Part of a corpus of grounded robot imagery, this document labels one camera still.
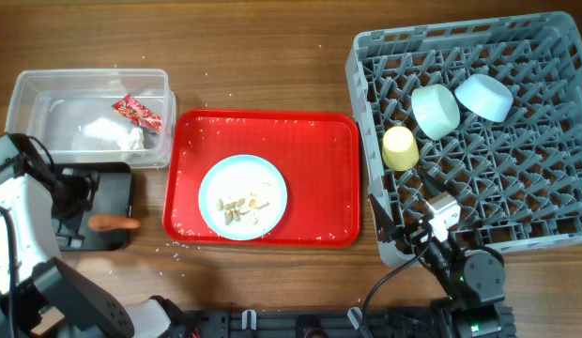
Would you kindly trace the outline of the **yellow cup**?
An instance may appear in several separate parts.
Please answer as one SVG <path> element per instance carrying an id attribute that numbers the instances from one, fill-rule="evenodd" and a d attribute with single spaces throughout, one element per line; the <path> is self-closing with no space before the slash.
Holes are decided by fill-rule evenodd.
<path id="1" fill-rule="evenodd" d="M 383 162 L 393 171 L 404 172 L 419 160 L 419 150 L 411 130 L 403 126 L 388 129 L 382 141 Z"/>

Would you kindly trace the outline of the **pale green bowl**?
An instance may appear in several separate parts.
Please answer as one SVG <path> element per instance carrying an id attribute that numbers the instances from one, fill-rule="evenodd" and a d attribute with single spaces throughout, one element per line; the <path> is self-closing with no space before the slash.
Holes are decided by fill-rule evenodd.
<path id="1" fill-rule="evenodd" d="M 454 131 L 460 123 L 460 113 L 453 93 L 442 84 L 416 88 L 411 107 L 421 131 L 437 141 Z"/>

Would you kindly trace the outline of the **light blue small bowl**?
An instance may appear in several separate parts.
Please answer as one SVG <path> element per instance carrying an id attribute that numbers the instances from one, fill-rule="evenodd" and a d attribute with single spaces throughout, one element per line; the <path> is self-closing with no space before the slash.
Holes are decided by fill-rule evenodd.
<path id="1" fill-rule="evenodd" d="M 493 122 L 503 122 L 513 106 L 511 91 L 484 74 L 468 77 L 456 87 L 454 95 L 470 112 Z"/>

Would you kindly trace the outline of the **white tissue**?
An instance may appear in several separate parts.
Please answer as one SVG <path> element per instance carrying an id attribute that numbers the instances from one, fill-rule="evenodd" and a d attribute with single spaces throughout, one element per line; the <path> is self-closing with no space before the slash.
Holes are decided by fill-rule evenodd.
<path id="1" fill-rule="evenodd" d="M 144 150 L 144 131 L 139 127 L 133 127 L 116 142 L 122 151 Z"/>

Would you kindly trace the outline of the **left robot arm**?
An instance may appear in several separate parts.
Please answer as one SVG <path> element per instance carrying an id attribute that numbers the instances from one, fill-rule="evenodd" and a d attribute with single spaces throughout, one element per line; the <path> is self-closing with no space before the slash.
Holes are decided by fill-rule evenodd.
<path id="1" fill-rule="evenodd" d="M 165 299 L 125 307 L 61 258 L 56 223 L 91 210 L 103 165 L 66 170 L 22 133 L 0 136 L 0 337 L 34 337 L 41 312 L 62 319 L 46 337 L 171 337 Z"/>

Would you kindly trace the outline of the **red snack wrapper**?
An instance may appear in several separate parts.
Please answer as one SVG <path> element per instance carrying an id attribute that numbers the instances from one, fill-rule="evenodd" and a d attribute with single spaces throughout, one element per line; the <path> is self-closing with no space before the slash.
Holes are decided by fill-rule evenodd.
<path id="1" fill-rule="evenodd" d="M 161 132 L 161 117 L 146 108 L 132 95 L 127 95 L 117 101 L 112 105 L 112 108 L 119 115 L 129 119 L 137 127 L 147 129 L 154 133 Z"/>

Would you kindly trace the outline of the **light blue plate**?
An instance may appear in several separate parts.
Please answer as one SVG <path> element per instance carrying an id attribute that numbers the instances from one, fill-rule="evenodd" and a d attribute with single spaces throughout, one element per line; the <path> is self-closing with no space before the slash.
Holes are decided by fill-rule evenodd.
<path id="1" fill-rule="evenodd" d="M 268 214 L 257 225 L 245 222 L 225 225 L 223 215 L 216 209 L 217 199 L 261 181 L 272 185 Z M 204 176 L 198 193 L 198 207 L 208 228 L 221 238 L 236 241 L 265 237 L 282 220 L 287 202 L 288 190 L 280 171 L 254 155 L 235 155 L 216 163 Z"/>

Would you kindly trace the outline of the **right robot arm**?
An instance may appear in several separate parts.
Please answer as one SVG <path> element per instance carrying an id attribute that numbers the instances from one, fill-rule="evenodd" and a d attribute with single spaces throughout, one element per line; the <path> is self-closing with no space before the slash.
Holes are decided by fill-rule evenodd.
<path id="1" fill-rule="evenodd" d="M 362 333 L 372 335 L 368 310 L 376 291 L 393 277 L 419 262 L 434 275 L 446 297 L 430 305 L 432 324 L 444 337 L 490 337 L 504 331 L 499 305 L 505 300 L 505 261 L 486 246 L 462 249 L 450 235 L 460 223 L 462 206 L 449 186 L 422 169 L 422 186 L 433 195 L 426 202 L 428 214 L 410 225 L 397 226 L 391 216 L 369 195 L 375 224 L 383 238 L 399 242 L 414 256 L 381 278 L 369 291 L 362 307 Z"/>

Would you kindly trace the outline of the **orange carrot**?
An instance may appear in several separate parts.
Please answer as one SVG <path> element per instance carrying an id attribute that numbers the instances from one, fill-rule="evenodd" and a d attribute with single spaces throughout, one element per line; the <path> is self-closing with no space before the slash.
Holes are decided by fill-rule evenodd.
<path id="1" fill-rule="evenodd" d="M 141 223 L 133 218 L 109 214 L 95 214 L 88 220 L 88 227 L 96 232 L 138 229 Z"/>

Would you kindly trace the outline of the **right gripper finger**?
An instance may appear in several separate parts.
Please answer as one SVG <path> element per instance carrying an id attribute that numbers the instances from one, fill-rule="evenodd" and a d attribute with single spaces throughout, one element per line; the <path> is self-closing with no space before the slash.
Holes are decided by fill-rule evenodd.
<path id="1" fill-rule="evenodd" d="M 379 204 L 375 196 L 368 195 L 375 224 L 375 234 L 378 241 L 393 242 L 401 237 L 401 230 L 395 225 L 392 217 Z"/>
<path id="2" fill-rule="evenodd" d="M 417 167 L 416 171 L 424 188 L 432 195 L 440 195 L 444 192 L 453 195 L 453 189 L 443 181 L 432 177 L 427 172 L 423 171 L 420 167 Z"/>

